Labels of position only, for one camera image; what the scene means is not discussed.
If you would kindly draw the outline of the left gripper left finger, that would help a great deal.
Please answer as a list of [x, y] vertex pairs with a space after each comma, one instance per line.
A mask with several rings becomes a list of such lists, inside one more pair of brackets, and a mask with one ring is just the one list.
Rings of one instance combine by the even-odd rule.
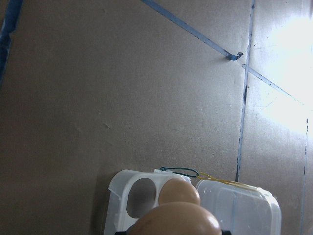
[[115, 235], [128, 235], [128, 231], [116, 232]]

